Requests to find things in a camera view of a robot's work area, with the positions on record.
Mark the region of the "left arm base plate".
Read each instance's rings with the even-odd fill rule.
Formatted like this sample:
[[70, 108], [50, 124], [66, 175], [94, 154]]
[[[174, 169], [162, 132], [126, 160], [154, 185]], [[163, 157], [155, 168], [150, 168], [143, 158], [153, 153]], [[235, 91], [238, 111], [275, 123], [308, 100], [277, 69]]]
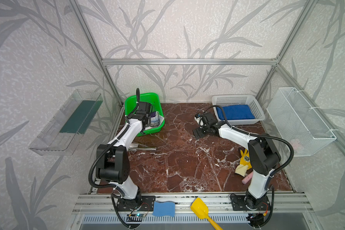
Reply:
[[134, 210], [153, 211], [155, 200], [156, 196], [153, 195], [137, 196], [135, 199], [121, 198], [117, 201], [117, 210], [124, 212]]

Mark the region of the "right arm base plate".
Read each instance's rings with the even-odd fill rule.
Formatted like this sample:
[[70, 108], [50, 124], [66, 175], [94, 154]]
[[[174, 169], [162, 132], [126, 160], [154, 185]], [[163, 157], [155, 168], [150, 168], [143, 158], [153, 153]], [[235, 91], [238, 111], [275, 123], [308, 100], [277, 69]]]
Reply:
[[271, 204], [267, 194], [255, 198], [251, 194], [230, 194], [233, 211], [269, 211]]

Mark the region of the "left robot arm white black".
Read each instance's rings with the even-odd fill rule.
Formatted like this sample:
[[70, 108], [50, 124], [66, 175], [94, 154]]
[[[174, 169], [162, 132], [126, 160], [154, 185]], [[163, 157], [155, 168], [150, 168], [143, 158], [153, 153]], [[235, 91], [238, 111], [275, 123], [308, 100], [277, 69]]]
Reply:
[[94, 188], [116, 189], [127, 203], [140, 206], [141, 192], [129, 176], [130, 163], [127, 151], [139, 133], [143, 133], [149, 123], [151, 104], [140, 100], [140, 90], [136, 90], [136, 106], [125, 117], [126, 123], [118, 135], [108, 144], [101, 146], [91, 165], [88, 181]]

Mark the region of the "blue towel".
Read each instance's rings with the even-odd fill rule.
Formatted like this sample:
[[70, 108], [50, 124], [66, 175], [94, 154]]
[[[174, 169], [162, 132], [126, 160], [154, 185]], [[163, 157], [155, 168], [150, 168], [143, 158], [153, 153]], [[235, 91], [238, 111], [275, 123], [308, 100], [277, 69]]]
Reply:
[[224, 120], [223, 111], [225, 112], [227, 120], [248, 120], [255, 119], [255, 116], [252, 114], [250, 107], [245, 104], [223, 106], [223, 110], [216, 107], [217, 114], [220, 120]]

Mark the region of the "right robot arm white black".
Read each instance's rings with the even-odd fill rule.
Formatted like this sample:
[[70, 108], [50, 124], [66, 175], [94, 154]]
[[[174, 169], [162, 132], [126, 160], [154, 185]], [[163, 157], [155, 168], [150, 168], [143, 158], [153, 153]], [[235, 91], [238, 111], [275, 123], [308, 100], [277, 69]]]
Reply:
[[[223, 116], [224, 119], [218, 121], [208, 110], [195, 114], [195, 121], [199, 127], [193, 130], [193, 135], [197, 140], [209, 135], [218, 136], [239, 144], [249, 151], [253, 177], [243, 201], [247, 209], [257, 210], [267, 198], [271, 178], [293, 160], [294, 148], [282, 138], [266, 133], [259, 135], [237, 128], [228, 122], [226, 114]], [[274, 144], [275, 140], [284, 143], [289, 149], [288, 159], [280, 166], [278, 164], [281, 156]]]

